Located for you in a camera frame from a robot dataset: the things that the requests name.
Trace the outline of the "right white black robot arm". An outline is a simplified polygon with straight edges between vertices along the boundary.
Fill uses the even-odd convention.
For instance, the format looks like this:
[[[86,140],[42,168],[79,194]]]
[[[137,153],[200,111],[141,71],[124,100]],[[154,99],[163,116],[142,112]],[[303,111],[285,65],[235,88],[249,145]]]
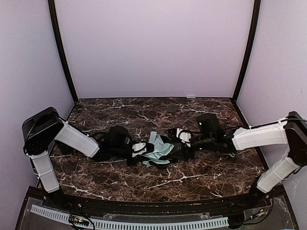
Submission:
[[[270,169],[255,180],[249,193],[261,197],[294,171],[307,164],[307,121],[298,112],[258,126],[222,129],[215,114],[197,117],[199,132],[180,128],[168,130],[169,138],[182,143],[182,156],[191,158],[198,150],[234,153],[254,147],[284,144],[289,150]]]

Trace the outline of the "mint and black folding umbrella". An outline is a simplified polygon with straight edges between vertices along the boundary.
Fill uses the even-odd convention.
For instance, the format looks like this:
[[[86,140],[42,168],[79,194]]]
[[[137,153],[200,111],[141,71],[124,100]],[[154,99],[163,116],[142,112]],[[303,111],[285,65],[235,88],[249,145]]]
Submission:
[[[237,151],[232,142],[233,136],[232,131],[224,132],[222,130],[201,133],[197,136],[192,133],[190,144],[187,144],[187,146],[192,147],[195,152],[211,150],[214,152],[232,153]],[[165,136],[157,136],[154,132],[151,133],[150,139],[154,140],[152,143],[154,144],[154,151],[142,154],[144,156],[142,163],[147,168],[151,166],[165,168],[170,163],[176,162],[171,159],[171,153],[181,149],[182,143],[173,142]]]

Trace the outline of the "black frame post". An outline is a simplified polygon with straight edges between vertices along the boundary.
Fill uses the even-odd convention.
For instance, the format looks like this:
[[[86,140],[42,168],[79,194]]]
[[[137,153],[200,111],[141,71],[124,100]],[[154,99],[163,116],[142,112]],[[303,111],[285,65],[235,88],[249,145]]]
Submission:
[[[50,14],[50,19],[51,19],[51,24],[52,24],[52,29],[53,29],[53,34],[60,58],[60,62],[62,65],[62,69],[64,72],[64,76],[71,94],[71,97],[74,101],[74,103],[78,102],[79,98],[77,96],[77,92],[75,89],[75,86],[73,84],[71,72],[69,70],[69,65],[67,62],[64,46],[63,46],[63,41],[60,33],[60,26],[59,26],[59,20],[57,16],[57,10],[56,10],[56,1],[55,0],[48,0],[48,8],[49,8],[49,14]]]
[[[241,69],[240,69],[237,83],[235,86],[235,90],[232,96],[232,100],[234,101],[234,103],[237,103],[238,101],[238,98],[239,98],[239,95],[240,95],[240,92],[243,86],[244,78],[245,78],[245,75],[248,69],[248,64],[249,64],[250,56],[252,53],[254,39],[255,39],[257,25],[258,25],[260,6],[261,6],[261,0],[254,0],[246,49],[245,49],[245,53],[243,56],[242,65],[241,65]]]

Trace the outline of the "right black frame post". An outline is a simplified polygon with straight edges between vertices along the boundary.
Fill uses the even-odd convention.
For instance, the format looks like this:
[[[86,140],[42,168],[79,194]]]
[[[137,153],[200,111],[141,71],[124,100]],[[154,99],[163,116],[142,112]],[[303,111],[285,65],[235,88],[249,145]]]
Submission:
[[[239,98],[239,95],[240,95],[240,92],[243,86],[244,78],[245,78],[245,75],[248,69],[248,64],[249,64],[250,56],[252,53],[254,39],[255,39],[257,25],[258,25],[260,6],[261,6],[261,0],[254,0],[246,49],[245,49],[245,53],[243,56],[242,65],[241,65],[241,69],[240,69],[237,83],[235,86],[235,90],[232,96],[232,100],[234,101],[234,103],[237,103],[238,101],[238,98]]]

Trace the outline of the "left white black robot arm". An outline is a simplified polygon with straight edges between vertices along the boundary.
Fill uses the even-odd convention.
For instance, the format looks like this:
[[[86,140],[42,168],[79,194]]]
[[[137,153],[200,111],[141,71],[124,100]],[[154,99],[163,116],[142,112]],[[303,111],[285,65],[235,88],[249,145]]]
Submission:
[[[48,193],[60,190],[49,155],[52,143],[64,153],[76,150],[94,161],[106,161],[119,156],[135,162],[135,157],[148,150],[145,142],[132,140],[127,129],[113,126],[108,132],[98,132],[92,136],[69,124],[53,107],[37,113],[22,124],[24,138],[23,151],[34,166],[34,171]]]

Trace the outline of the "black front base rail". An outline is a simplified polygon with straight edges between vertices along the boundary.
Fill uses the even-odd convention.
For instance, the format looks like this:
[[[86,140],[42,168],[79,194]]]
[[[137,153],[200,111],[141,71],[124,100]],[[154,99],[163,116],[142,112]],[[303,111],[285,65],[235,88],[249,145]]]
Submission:
[[[272,202],[269,196],[257,197],[248,194],[226,198],[207,199],[187,202],[123,202],[84,198],[54,192],[45,195],[54,206],[77,214],[102,216],[107,213],[125,215],[184,215],[209,213],[210,215],[236,215],[245,210],[268,207]]]

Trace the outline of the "small green circuit board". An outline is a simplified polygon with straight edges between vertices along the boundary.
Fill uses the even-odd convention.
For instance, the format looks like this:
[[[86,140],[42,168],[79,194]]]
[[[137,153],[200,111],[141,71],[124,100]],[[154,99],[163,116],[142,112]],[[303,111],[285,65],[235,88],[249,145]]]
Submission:
[[[87,219],[76,215],[70,215],[68,221],[72,226],[78,227],[88,227],[90,224]]]

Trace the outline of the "left black frame post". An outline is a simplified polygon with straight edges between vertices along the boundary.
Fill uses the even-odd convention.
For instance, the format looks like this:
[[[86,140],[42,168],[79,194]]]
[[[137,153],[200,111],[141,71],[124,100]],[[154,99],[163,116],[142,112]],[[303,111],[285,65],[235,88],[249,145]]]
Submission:
[[[63,41],[60,33],[60,26],[59,26],[59,20],[57,16],[57,10],[56,10],[56,1],[55,0],[48,0],[48,8],[49,8],[49,14],[50,14],[50,19],[51,19],[51,24],[52,24],[52,29],[53,29],[53,34],[60,58],[60,62],[62,65],[62,69],[64,72],[64,76],[71,94],[71,97],[74,101],[74,103],[78,102],[79,98],[77,96],[77,92],[75,89],[75,86],[73,84],[71,72],[69,70],[69,65],[67,62],[64,46],[63,46]]]

